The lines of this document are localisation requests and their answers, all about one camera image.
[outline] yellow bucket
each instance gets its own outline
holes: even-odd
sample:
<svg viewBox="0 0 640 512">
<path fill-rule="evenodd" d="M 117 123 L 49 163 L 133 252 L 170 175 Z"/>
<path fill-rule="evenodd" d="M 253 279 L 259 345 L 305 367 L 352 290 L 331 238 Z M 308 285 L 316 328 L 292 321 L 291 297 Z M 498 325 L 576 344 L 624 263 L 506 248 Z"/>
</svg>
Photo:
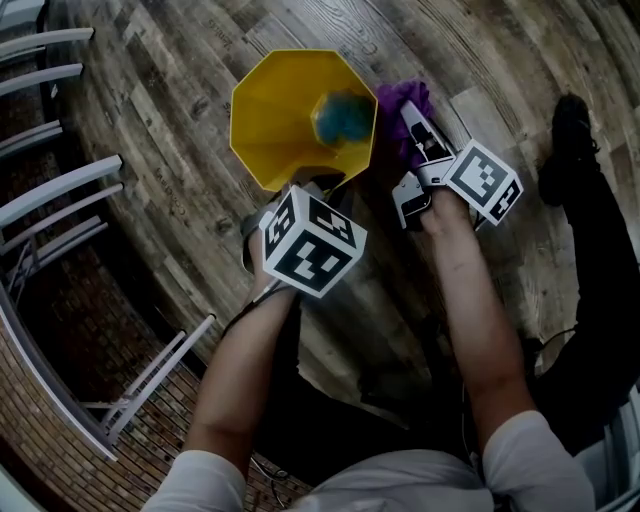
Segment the yellow bucket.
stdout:
<svg viewBox="0 0 640 512">
<path fill-rule="evenodd" d="M 375 105 L 371 132 L 358 142 L 322 144 L 314 109 L 332 91 Z M 279 191 L 300 168 L 343 172 L 345 181 L 369 166 L 378 101 L 333 50 L 274 50 L 236 86 L 231 100 L 231 148 L 266 190 Z"/>
</svg>

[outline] black shoe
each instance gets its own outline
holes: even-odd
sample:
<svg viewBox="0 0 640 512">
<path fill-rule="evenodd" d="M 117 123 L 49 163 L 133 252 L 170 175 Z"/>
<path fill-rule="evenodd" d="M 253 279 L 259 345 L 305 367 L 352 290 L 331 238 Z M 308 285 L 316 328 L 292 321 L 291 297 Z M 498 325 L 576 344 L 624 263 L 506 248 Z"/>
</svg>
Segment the black shoe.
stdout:
<svg viewBox="0 0 640 512">
<path fill-rule="evenodd" d="M 598 146 L 591 137 L 589 110 L 575 94 L 560 98 L 553 114 L 553 155 L 540 169 L 538 190 L 542 200 L 560 206 L 572 182 L 584 172 L 600 171 Z"/>
</svg>

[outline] leg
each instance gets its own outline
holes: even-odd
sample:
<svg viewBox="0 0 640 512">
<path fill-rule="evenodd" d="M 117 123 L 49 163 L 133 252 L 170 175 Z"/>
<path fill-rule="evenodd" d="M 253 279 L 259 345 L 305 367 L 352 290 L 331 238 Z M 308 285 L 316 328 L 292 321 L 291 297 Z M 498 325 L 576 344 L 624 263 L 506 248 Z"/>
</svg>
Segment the leg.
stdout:
<svg viewBox="0 0 640 512">
<path fill-rule="evenodd" d="M 329 398 L 298 374 L 299 302 L 280 332 L 269 401 L 255 449 L 310 485 L 390 451 L 416 448 L 409 432 Z"/>
<path fill-rule="evenodd" d="M 575 188 L 566 187 L 562 197 L 580 287 L 576 333 L 534 389 L 538 407 L 572 454 L 602 436 L 640 377 L 638 263 L 616 200 L 591 159 L 574 162 L 581 167 L 573 170 Z"/>
</svg>

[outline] hand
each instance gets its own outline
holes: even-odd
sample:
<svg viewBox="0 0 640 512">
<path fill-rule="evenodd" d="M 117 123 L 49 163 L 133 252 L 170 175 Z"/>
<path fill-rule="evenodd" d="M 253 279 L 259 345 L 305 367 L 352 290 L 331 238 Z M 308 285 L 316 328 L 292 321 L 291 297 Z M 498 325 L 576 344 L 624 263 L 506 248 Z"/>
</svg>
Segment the hand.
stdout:
<svg viewBox="0 0 640 512">
<path fill-rule="evenodd" d="M 431 201 L 431 208 L 420 215 L 422 227 L 431 236 L 471 228 L 469 206 L 455 192 L 438 187 L 433 191 Z"/>
</svg>

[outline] purple cloth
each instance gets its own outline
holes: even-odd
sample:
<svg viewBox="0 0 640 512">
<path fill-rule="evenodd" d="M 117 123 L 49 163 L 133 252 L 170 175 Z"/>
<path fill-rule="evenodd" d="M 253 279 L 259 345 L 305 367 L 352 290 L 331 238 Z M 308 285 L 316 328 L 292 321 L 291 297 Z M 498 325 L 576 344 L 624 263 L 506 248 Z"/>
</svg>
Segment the purple cloth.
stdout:
<svg viewBox="0 0 640 512">
<path fill-rule="evenodd" d="M 410 80 L 396 85 L 381 85 L 376 95 L 387 136 L 392 141 L 399 142 L 400 158 L 408 161 L 412 167 L 417 167 L 424 162 L 424 158 L 415 150 L 409 129 L 400 115 L 400 109 L 407 100 L 411 100 L 425 117 L 429 117 L 433 107 L 429 103 L 427 84 L 420 80 Z"/>
</svg>

